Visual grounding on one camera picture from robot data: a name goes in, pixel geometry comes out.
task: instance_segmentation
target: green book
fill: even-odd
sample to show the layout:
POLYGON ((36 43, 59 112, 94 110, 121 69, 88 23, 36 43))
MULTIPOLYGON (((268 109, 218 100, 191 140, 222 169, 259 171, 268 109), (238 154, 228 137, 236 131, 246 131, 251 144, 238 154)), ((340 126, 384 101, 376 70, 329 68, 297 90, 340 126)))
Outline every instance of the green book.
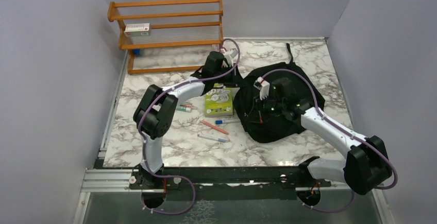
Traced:
POLYGON ((232 91, 216 83, 205 95, 205 117, 233 115, 232 91))

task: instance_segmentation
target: blue object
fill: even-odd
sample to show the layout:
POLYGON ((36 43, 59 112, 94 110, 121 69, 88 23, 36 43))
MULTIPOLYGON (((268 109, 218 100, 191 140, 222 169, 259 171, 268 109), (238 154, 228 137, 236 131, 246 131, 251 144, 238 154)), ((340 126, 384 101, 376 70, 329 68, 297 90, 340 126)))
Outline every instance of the blue object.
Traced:
POLYGON ((230 124, 230 123, 239 123, 240 120, 239 119, 218 119, 215 121, 216 125, 221 125, 221 124, 230 124))
POLYGON ((132 52, 135 56, 141 56, 141 49, 133 49, 132 52))

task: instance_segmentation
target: blue pen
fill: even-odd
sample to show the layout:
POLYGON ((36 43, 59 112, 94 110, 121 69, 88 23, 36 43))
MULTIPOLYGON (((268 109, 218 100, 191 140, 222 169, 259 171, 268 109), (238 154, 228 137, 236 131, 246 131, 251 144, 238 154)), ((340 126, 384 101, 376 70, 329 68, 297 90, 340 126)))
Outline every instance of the blue pen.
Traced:
POLYGON ((217 142, 221 142, 221 143, 225 143, 228 140, 226 139, 221 139, 221 138, 216 138, 216 137, 212 137, 212 136, 208 136, 208 135, 202 135, 202 134, 197 134, 198 137, 202 137, 205 139, 209 139, 209 140, 213 140, 213 141, 217 141, 217 142))
POLYGON ((224 120, 216 120, 215 124, 216 125, 221 125, 221 124, 230 124, 230 123, 239 123, 240 120, 239 119, 224 119, 224 120))

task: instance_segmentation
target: shelf slat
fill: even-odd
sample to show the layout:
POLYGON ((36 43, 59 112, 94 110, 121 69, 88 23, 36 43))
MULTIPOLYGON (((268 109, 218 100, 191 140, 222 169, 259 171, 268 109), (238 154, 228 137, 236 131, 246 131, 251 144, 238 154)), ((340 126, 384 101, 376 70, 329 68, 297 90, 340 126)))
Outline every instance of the shelf slat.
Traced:
POLYGON ((159 47, 177 47, 177 46, 195 46, 195 45, 220 45, 221 40, 198 40, 198 41, 180 41, 180 42, 162 42, 162 43, 148 43, 135 45, 122 45, 122 50, 132 49, 147 49, 159 47))
POLYGON ((173 4, 207 4, 218 3, 220 0, 162 0, 162 1, 144 1, 144 2, 127 2, 116 3, 116 8, 121 7, 140 7, 140 6, 156 6, 156 5, 173 5, 173 4))
POLYGON ((134 74, 147 74, 147 73, 165 73, 165 72, 175 72, 175 71, 195 71, 199 66, 182 66, 182 67, 172 67, 172 68, 145 68, 138 70, 130 70, 128 73, 134 74))
POLYGON ((207 27, 207 26, 219 26, 219 25, 220 22, 195 22, 195 23, 151 25, 151 27, 152 29, 161 29, 161 28, 179 28, 179 27, 207 27))
POLYGON ((195 11, 181 13, 164 13, 164 14, 132 14, 132 15, 116 15, 112 20, 136 20, 136 19, 151 19, 165 17, 182 17, 182 16, 198 16, 198 15, 218 15, 221 11, 195 11))

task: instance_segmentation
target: bolt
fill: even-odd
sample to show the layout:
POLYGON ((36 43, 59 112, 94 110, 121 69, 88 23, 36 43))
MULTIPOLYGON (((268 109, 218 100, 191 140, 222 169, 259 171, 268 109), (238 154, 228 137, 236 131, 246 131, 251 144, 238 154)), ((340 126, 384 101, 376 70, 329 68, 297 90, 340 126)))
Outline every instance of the bolt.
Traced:
POLYGON ((175 184, 179 184, 182 181, 181 178, 174 178, 173 182, 175 182, 175 184))
POLYGON ((287 176, 285 174, 282 174, 280 180, 282 183, 285 183, 287 181, 287 176))
POLYGON ((129 183, 130 183, 130 184, 135 184, 136 181, 137 181, 137 179, 135 178, 135 176, 131 176, 131 177, 129 178, 129 183))

